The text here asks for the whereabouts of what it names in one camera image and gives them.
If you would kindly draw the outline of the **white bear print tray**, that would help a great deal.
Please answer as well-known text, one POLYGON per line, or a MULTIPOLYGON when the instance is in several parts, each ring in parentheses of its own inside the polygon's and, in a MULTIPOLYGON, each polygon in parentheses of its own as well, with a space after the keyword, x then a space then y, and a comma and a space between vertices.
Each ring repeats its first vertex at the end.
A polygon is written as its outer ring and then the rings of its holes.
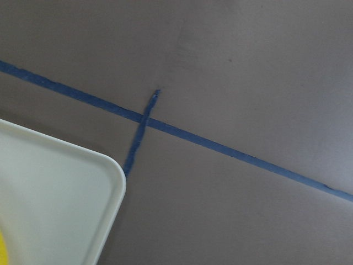
POLYGON ((10 264, 96 264, 125 191, 111 157, 1 121, 1 232, 10 264))

